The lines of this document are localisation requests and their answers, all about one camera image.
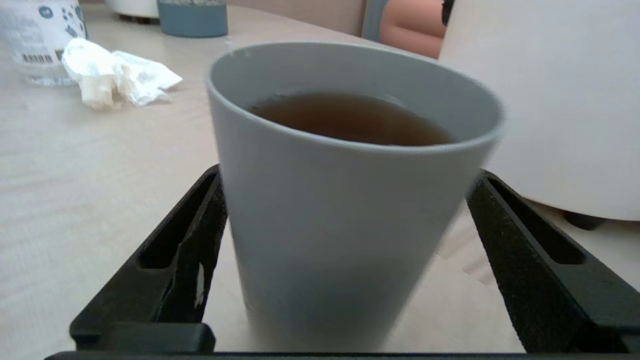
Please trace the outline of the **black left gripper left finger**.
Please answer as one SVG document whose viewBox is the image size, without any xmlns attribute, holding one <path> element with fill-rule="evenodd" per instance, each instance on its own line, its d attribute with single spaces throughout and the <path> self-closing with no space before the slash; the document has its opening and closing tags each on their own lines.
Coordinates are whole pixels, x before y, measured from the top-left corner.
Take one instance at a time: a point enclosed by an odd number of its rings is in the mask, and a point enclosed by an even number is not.
<svg viewBox="0 0 640 360">
<path fill-rule="evenodd" d="M 73 319 L 78 351 L 211 353 L 202 322 L 226 230 L 217 165 L 206 170 Z"/>
</svg>

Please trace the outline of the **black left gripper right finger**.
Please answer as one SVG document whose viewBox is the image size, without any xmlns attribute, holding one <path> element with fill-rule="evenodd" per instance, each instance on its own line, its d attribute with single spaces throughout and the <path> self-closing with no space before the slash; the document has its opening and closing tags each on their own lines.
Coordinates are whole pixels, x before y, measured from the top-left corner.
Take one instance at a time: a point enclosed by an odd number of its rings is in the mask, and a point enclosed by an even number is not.
<svg viewBox="0 0 640 360">
<path fill-rule="evenodd" d="M 640 296 L 495 174 L 467 207 L 527 353 L 638 354 Z"/>
</svg>

